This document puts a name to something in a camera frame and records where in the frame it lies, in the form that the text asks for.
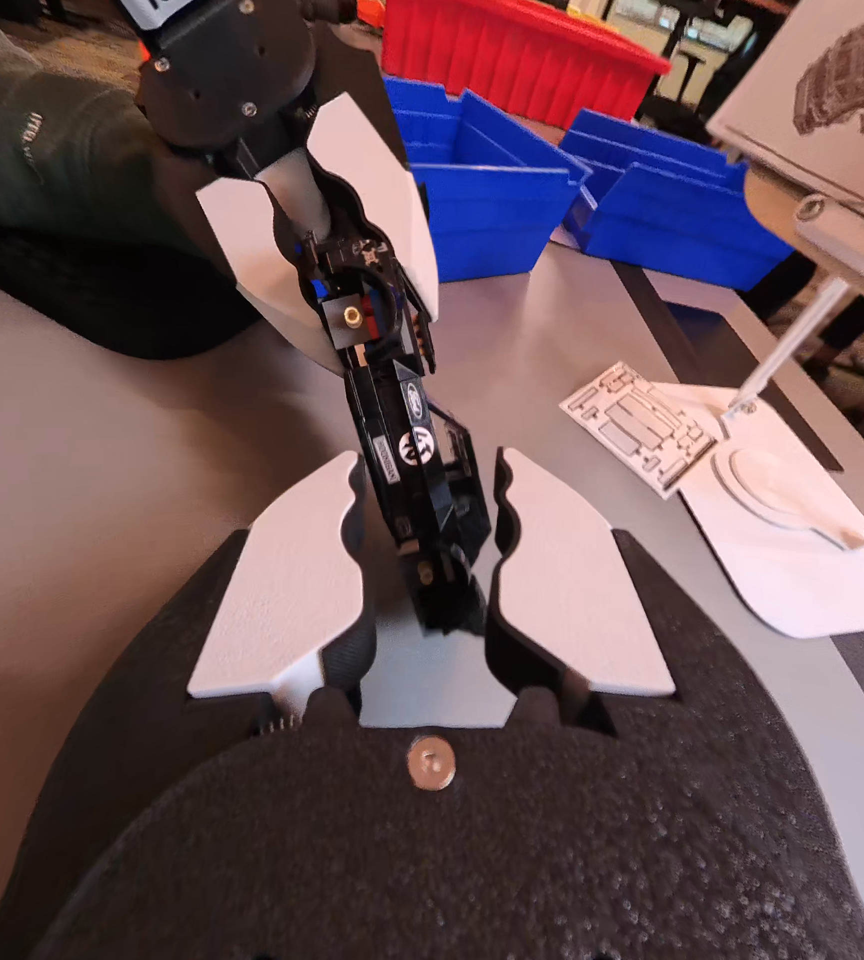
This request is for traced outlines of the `person's left forearm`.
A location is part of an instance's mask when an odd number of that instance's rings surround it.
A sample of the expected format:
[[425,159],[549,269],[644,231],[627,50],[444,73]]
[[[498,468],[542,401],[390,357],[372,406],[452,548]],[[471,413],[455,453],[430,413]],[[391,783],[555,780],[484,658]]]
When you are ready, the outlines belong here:
[[50,71],[0,29],[0,227],[161,246],[230,275],[197,197],[214,179],[126,90]]

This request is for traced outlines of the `white booklet stand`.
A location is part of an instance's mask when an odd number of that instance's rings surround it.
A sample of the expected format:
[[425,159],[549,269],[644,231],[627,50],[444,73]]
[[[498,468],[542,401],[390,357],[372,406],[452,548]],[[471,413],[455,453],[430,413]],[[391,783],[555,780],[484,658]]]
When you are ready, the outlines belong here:
[[814,299],[737,390],[674,385],[718,443],[678,492],[739,597],[798,640],[864,632],[864,514],[762,392],[841,298],[864,294],[864,208],[754,163],[752,213],[828,271]]

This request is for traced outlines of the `white sticker sheet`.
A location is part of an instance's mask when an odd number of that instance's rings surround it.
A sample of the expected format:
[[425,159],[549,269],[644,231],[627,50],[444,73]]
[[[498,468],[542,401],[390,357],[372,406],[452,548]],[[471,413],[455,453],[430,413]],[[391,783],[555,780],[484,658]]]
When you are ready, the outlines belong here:
[[720,441],[622,361],[572,391],[558,408],[662,500]]

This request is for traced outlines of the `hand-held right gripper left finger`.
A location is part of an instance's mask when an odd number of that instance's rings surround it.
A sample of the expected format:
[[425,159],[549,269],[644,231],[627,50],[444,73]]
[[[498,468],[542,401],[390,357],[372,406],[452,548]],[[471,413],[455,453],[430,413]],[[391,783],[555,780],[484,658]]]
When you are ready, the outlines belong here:
[[285,716],[332,687],[353,701],[376,654],[360,554],[366,469],[345,451],[250,525],[188,680],[195,700],[268,694]]

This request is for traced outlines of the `red storage bin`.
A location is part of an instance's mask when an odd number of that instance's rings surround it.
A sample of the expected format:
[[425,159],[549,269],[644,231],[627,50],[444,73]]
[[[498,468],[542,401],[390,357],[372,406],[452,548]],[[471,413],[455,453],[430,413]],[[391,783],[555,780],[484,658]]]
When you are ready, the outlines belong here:
[[529,1],[386,2],[381,66],[560,129],[585,109],[630,120],[671,70],[614,30]]

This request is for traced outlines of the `black lego car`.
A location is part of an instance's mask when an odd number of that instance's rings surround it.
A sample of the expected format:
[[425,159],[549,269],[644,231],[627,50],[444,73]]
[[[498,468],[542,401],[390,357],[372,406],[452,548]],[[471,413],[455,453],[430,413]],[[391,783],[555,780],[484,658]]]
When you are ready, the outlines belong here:
[[425,390],[437,367],[429,310],[376,232],[308,232],[295,251],[419,624],[481,638],[487,602],[473,566],[491,525],[470,433]]

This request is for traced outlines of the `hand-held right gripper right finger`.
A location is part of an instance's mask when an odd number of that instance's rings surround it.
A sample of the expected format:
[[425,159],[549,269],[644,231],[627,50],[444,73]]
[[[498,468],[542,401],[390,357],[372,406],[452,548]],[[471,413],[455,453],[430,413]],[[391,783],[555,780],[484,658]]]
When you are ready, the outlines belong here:
[[499,558],[486,664],[512,694],[550,690],[575,718],[602,694],[675,695],[676,684],[615,530],[578,492],[518,449],[498,448]]

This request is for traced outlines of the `blue storage bin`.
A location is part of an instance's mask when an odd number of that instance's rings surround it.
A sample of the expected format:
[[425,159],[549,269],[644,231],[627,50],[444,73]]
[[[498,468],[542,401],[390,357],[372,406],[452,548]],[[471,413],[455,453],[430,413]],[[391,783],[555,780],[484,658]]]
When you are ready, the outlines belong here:
[[530,272],[590,171],[476,93],[385,78],[441,283]]
[[559,149],[588,173],[562,223],[587,256],[746,291],[792,252],[720,150],[588,109]]

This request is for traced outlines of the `black dimpled wrist rest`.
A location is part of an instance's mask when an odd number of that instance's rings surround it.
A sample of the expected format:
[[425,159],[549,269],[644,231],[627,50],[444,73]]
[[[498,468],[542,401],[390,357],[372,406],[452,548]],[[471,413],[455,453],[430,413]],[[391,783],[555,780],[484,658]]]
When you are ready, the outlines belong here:
[[173,361],[207,353],[262,321],[199,256],[0,226],[0,290],[115,354]]

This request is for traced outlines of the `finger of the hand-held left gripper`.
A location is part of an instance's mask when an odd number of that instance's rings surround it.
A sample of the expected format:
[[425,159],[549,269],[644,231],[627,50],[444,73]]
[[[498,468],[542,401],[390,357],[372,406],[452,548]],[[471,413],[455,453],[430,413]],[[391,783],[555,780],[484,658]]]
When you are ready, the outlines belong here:
[[319,108],[307,148],[325,173],[353,189],[366,221],[388,238],[431,322],[436,322],[438,261],[412,172],[394,156],[348,93]]
[[238,291],[289,344],[325,370],[342,361],[305,300],[294,263],[293,221],[329,233],[330,214],[306,158],[281,158],[257,179],[219,176],[196,197]]

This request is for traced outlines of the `lego instruction booklet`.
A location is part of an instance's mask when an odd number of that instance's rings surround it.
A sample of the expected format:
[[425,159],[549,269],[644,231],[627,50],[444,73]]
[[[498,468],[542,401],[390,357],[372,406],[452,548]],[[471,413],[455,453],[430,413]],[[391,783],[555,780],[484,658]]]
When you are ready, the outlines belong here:
[[787,180],[864,202],[864,1],[800,2],[707,127]]

